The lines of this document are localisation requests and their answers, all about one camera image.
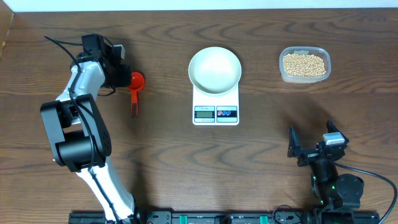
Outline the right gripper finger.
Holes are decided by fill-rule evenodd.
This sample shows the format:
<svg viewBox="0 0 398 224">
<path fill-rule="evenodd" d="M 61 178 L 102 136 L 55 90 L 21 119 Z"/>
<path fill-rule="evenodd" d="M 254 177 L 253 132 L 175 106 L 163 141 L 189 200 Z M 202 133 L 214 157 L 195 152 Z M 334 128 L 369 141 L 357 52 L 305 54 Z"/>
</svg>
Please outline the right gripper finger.
<svg viewBox="0 0 398 224">
<path fill-rule="evenodd" d="M 289 146 L 287 157 L 298 157 L 301 153 L 301 144 L 298 139 L 297 133 L 291 126 L 289 128 Z"/>
<path fill-rule="evenodd" d="M 332 122 L 331 120 L 328 120 L 328 121 L 326 122 L 326 128 L 327 128 L 327 130 L 328 130 L 327 133 L 340 132 L 340 131 L 338 130 L 338 128 L 333 124 L 333 122 Z M 349 139 L 348 139 L 343 133 L 341 133 L 341 134 L 342 134 L 343 137 L 345 138 L 345 143 L 349 143 Z"/>
</svg>

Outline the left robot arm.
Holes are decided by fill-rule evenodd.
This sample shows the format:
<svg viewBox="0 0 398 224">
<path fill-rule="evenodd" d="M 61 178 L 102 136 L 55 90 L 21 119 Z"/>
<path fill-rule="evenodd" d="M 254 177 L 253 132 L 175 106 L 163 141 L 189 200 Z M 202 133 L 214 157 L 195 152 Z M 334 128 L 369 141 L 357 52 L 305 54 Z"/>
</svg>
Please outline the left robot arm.
<svg viewBox="0 0 398 224">
<path fill-rule="evenodd" d="M 62 94 L 40 107 L 54 161 L 88 184 L 105 223 L 145 223 L 113 167 L 110 134 L 95 102 L 101 88 L 131 84 L 130 66 L 121 62 L 125 49 L 99 34 L 82 36 L 80 45 L 83 51 L 72 58 Z"/>
</svg>

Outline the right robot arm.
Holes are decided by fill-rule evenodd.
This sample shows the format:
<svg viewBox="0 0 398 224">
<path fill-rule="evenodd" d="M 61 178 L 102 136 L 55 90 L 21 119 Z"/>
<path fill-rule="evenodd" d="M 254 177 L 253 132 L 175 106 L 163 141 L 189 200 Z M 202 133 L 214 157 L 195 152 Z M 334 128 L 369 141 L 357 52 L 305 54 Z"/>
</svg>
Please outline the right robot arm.
<svg viewBox="0 0 398 224">
<path fill-rule="evenodd" d="M 335 161 L 345 155 L 349 139 L 332 121 L 328 130 L 313 149 L 302 149 L 298 135 L 289 128 L 288 157 L 297 159 L 299 167 L 309 166 L 312 172 L 312 191 L 321 206 L 303 212 L 301 223 L 355 223 L 353 210 L 360 207 L 364 181 L 352 174 L 339 174 Z"/>
</svg>

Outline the red measuring scoop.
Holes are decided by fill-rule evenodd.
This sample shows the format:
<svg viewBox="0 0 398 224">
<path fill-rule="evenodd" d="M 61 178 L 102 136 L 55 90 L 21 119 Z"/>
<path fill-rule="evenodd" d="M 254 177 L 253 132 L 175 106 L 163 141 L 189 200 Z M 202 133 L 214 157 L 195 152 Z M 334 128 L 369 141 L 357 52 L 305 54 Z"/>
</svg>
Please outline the red measuring scoop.
<svg viewBox="0 0 398 224">
<path fill-rule="evenodd" d="M 138 115 L 138 97 L 137 93 L 144 88 L 145 79 L 142 73 L 132 72 L 131 73 L 131 84 L 128 86 L 128 90 L 131 92 L 131 114 L 132 117 Z"/>
</svg>

